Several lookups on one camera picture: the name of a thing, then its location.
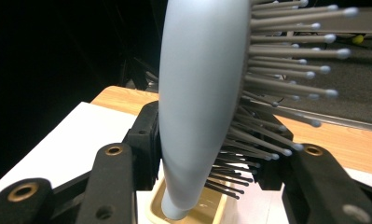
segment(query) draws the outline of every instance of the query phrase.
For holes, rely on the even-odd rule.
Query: white surface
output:
[[[79,104],[1,180],[0,191],[24,178],[43,177],[53,188],[92,168],[96,152],[122,142],[136,116],[87,103]]]
[[[44,177],[55,188],[86,173],[92,167],[96,152],[102,146],[121,142],[135,119],[134,115],[81,103],[0,180],[0,190],[31,177]],[[372,186],[372,174],[346,170],[352,178]],[[245,190],[238,200],[239,223],[288,223],[280,191],[263,191],[256,184],[238,188]],[[145,208],[151,192],[138,191],[137,197],[139,223],[150,223]]]

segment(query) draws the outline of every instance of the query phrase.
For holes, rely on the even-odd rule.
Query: hairbrush bristle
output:
[[[306,98],[336,98],[335,90],[324,90],[315,87],[297,85],[288,81],[291,77],[313,79],[331,71],[327,65],[309,65],[304,58],[335,58],[346,59],[350,56],[348,49],[320,50],[303,49],[300,43],[333,43],[335,35],[283,35],[289,31],[316,32],[319,23],[311,23],[321,18],[354,17],[357,8],[338,10],[337,6],[300,8],[308,1],[283,2],[255,0],[251,8],[251,36],[248,49],[247,72],[244,76],[243,90],[238,110],[229,128],[227,139],[212,168],[206,187],[213,188],[214,179],[225,180],[228,176],[240,179],[236,170],[246,171],[247,168],[232,165],[246,164],[253,174],[258,171],[260,160],[277,160],[279,155],[290,156],[292,150],[302,150],[303,146],[281,136],[286,128],[281,124],[271,123],[261,119],[258,114],[273,114],[299,122],[319,127],[321,122],[309,119],[302,114],[295,114],[280,109],[279,100],[271,101],[272,97],[279,99],[299,100]],[[260,136],[266,136],[279,142],[278,147],[265,142]],[[226,189],[221,186],[219,192],[239,199],[238,189]]]

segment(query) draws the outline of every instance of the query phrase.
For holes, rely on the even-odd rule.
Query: hairbrush handle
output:
[[[159,128],[167,188],[162,211],[194,207],[241,90],[249,0],[169,1],[159,74]]]

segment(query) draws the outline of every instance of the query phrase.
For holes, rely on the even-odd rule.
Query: wooden table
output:
[[[143,105],[157,101],[158,94],[108,87],[91,103],[138,115]],[[320,128],[278,118],[298,143],[311,143],[329,150],[339,163],[372,174],[372,132],[324,123]]]

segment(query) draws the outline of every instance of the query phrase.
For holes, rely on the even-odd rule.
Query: beige container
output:
[[[161,202],[165,191],[165,179],[161,178],[153,189],[153,197],[146,208],[147,218],[155,224],[228,224],[237,223],[237,200],[211,189],[203,189],[200,200],[189,214],[182,220],[170,220],[161,210]]]

